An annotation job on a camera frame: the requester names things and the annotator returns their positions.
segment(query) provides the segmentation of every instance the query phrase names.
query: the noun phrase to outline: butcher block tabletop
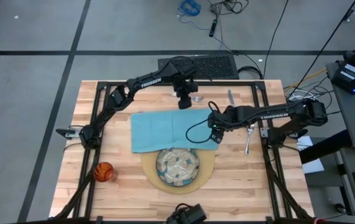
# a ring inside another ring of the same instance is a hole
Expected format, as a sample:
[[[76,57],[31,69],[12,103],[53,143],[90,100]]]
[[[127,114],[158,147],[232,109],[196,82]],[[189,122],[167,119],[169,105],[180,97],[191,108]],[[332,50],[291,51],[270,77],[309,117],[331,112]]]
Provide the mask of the butcher block tabletop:
[[[265,80],[264,83],[270,105],[285,103],[280,80]],[[97,81],[82,81],[71,125],[90,123],[96,86]],[[214,101],[224,111],[229,105],[228,90],[232,91],[236,105],[254,106],[249,86],[200,85],[198,93],[192,93],[191,96],[203,96],[204,100],[193,101],[191,108],[208,108],[208,102]],[[171,86],[150,86],[138,91],[134,101],[125,110],[117,112],[105,125],[99,161],[111,163],[119,175],[115,182],[96,183],[91,220],[103,216],[104,220],[165,221],[179,203],[200,203],[208,217],[207,221],[262,221],[266,216],[273,217],[257,124],[251,135],[248,156],[244,154],[246,128],[224,134],[224,139],[216,150],[214,171],[207,183],[198,190],[183,195],[168,194],[156,189],[147,180],[140,155],[133,154],[131,150],[131,115],[143,111],[177,110],[178,98],[172,96],[172,92]],[[262,106],[259,90],[257,94]],[[288,120],[289,118],[274,119],[274,126],[281,126]],[[69,140],[67,146],[77,142],[80,140]],[[285,145],[295,147],[295,142],[288,139]],[[289,148],[281,148],[279,151],[289,192],[309,215],[314,215],[298,152]],[[50,217],[60,212],[74,194],[78,186],[83,153],[84,149],[80,144],[66,149]],[[282,196],[278,188],[275,188],[279,210],[284,217]],[[84,214],[86,196],[87,189],[82,196],[80,216]]]

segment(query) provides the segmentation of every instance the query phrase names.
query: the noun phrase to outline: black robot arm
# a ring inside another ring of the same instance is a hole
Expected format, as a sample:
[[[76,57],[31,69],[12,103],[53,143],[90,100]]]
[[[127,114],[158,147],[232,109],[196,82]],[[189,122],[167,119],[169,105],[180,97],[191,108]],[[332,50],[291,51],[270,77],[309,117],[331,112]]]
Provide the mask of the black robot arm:
[[[94,149],[99,146],[101,130],[109,119],[117,112],[125,109],[134,100],[137,91],[156,83],[171,83],[177,97],[180,98],[178,107],[186,109],[191,106],[190,93],[198,91],[198,84],[194,82],[193,76],[195,66],[191,64],[184,67],[174,66],[171,59],[159,71],[143,75],[138,78],[129,79],[124,85],[119,85],[110,93],[109,100],[103,110],[91,123],[83,127],[79,133],[82,145],[85,149]]]
[[[255,122],[291,117],[291,120],[279,128],[269,128],[268,141],[273,146],[280,147],[286,135],[299,131],[306,126],[321,126],[328,122],[323,103],[304,99],[299,102],[255,108],[252,106],[228,106],[222,113],[213,110],[208,116],[208,126],[212,129],[211,139],[220,143],[225,131],[248,127]]]

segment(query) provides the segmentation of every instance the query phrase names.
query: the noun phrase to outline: orange cup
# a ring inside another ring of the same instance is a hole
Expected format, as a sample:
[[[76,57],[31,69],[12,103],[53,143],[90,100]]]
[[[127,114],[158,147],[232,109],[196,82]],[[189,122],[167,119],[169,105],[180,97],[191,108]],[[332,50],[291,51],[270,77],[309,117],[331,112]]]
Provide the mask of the orange cup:
[[[95,180],[98,182],[115,181],[118,177],[118,172],[108,162],[99,163],[95,169]]]

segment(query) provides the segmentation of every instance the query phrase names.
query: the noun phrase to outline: teal towel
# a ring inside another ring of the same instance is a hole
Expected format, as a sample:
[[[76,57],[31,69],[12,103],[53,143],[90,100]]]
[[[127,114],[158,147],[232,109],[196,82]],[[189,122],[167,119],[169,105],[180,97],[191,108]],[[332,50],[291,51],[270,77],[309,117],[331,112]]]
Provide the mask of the teal towel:
[[[218,144],[209,140],[201,144],[189,142],[187,129],[208,118],[210,110],[175,110],[146,112],[132,115],[132,151],[153,152],[161,149],[191,148],[215,150]],[[192,141],[203,141],[211,129],[204,122],[188,132]]]

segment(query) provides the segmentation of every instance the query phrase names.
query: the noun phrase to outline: wire bundle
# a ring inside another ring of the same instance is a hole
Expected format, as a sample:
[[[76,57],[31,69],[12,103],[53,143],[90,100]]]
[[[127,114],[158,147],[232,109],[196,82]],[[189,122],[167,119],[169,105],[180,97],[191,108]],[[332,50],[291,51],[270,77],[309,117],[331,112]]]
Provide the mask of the wire bundle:
[[[328,94],[329,98],[330,98],[330,102],[328,103],[328,106],[325,107],[325,109],[328,109],[331,106],[332,101],[333,101],[333,98],[332,98],[332,95],[331,95],[331,92],[333,92],[333,90],[329,91],[326,88],[320,86],[322,84],[322,82],[324,80],[326,80],[327,78],[328,77],[325,77],[321,81],[313,82],[313,83],[311,83],[311,84],[309,84],[307,86],[301,87],[301,88],[296,86],[296,89],[294,89],[291,92],[291,94],[289,94],[289,96],[287,97],[287,100],[289,100],[289,101],[292,101],[292,100],[304,100],[306,98],[314,98],[314,99],[317,100],[319,97],[321,97],[321,96],[323,96],[325,94]],[[304,90],[304,88],[312,86],[314,84],[316,84],[316,85],[313,88],[311,88],[310,90],[308,90],[308,91]],[[306,94],[304,96],[295,95],[296,92],[304,92]]]
[[[223,0],[220,2],[216,2],[216,3],[212,3],[212,2],[210,2],[210,0],[208,0],[208,2],[210,3],[210,11],[216,15],[216,19],[218,19],[219,16],[222,16],[222,15],[239,14],[243,10],[245,10],[247,5],[249,4],[248,0],[245,0],[245,2],[246,2],[245,6],[241,2],[239,2],[238,0]],[[227,12],[224,12],[224,13],[221,12],[223,9],[223,6],[226,8]]]
[[[194,0],[182,0],[178,11],[182,13],[181,16],[197,16],[201,12],[201,4],[196,3]]]

